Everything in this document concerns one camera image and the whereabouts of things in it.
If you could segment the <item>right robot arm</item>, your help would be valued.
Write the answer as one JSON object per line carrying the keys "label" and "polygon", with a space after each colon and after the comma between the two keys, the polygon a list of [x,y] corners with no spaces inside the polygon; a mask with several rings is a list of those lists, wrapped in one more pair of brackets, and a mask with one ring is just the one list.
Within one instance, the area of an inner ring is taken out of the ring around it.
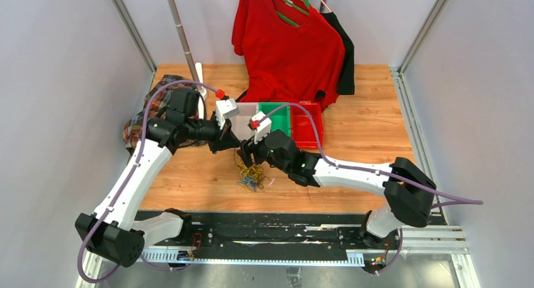
{"label": "right robot arm", "polygon": [[242,141],[237,153],[246,166],[268,163],[303,187],[345,187],[383,197],[386,203],[366,214],[360,230],[360,240],[368,248],[376,248],[404,225],[428,225],[436,185],[409,159],[397,157],[390,164],[336,160],[299,149],[280,130],[259,141]]}

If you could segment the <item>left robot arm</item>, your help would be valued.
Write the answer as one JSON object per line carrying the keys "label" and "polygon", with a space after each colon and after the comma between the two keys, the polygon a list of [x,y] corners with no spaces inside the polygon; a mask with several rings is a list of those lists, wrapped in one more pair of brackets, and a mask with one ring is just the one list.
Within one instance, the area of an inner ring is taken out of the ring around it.
{"label": "left robot arm", "polygon": [[166,209],[144,221],[135,216],[156,176],[187,140],[205,141],[214,153],[239,145],[230,122],[239,113],[237,103],[221,90],[216,96],[209,120],[196,117],[201,95],[187,88],[174,90],[168,107],[144,118],[141,139],[111,192],[92,214],[80,214],[75,221],[85,250],[130,267],[146,248],[165,239],[178,246],[192,240],[188,213]]}

